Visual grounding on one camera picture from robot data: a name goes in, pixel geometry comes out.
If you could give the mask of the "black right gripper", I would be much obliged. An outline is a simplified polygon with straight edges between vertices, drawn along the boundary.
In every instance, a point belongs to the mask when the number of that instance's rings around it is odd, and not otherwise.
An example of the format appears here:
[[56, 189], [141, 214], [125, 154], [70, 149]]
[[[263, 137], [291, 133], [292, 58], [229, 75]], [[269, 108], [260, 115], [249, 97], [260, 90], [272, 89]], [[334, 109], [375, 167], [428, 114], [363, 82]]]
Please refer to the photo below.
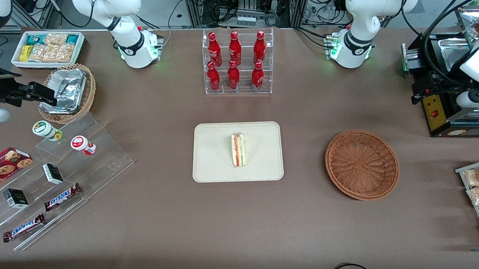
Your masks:
[[55, 91], [38, 82], [29, 82], [21, 87], [25, 93], [13, 93], [18, 91], [19, 84], [14, 79], [21, 74], [7, 71], [0, 67], [0, 103], [10, 105], [22, 105], [25, 101], [38, 101], [51, 106], [57, 105]]

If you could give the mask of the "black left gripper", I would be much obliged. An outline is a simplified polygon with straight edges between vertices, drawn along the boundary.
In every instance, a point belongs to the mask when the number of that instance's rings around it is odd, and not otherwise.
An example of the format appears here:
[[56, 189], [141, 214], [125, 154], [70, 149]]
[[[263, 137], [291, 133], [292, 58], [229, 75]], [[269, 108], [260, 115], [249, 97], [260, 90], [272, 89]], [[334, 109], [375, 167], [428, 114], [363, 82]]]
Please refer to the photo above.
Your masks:
[[462, 70], [451, 70], [446, 73], [450, 80], [442, 86], [443, 79], [435, 72], [429, 71], [415, 79], [412, 84], [412, 104], [420, 103], [425, 97], [436, 94], [460, 94], [474, 88], [473, 80]]

